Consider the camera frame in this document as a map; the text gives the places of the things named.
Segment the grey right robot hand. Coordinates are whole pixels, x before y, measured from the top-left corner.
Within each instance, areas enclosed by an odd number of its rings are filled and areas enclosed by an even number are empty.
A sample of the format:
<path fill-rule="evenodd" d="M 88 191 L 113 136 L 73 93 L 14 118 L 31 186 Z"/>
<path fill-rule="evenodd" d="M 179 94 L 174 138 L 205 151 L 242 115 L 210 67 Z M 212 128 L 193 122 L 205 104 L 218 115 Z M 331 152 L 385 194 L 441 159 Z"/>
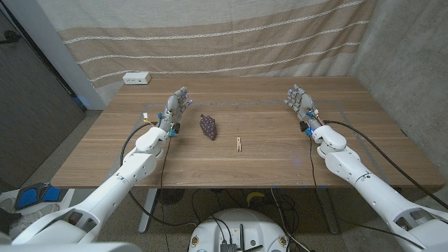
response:
<path fill-rule="evenodd" d="M 319 111 L 314 105 L 314 101 L 301 87 L 294 84 L 293 89 L 289 89 L 285 104 L 292 108 L 300 121 L 300 130 L 307 136 L 311 136 L 314 130 L 324 125 L 319 118 Z"/>

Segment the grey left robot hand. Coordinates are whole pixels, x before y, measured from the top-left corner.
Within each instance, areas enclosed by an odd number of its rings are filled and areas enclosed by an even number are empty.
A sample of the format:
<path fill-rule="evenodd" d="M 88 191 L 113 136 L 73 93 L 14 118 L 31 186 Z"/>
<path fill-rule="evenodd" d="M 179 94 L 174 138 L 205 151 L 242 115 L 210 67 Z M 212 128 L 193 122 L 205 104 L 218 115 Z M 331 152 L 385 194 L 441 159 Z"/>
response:
<path fill-rule="evenodd" d="M 164 130 L 171 137 L 178 134 L 182 115 L 192 102 L 192 100 L 188 100 L 187 87 L 182 87 L 175 91 L 175 93 L 167 99 L 167 103 L 160 114 L 157 127 Z"/>

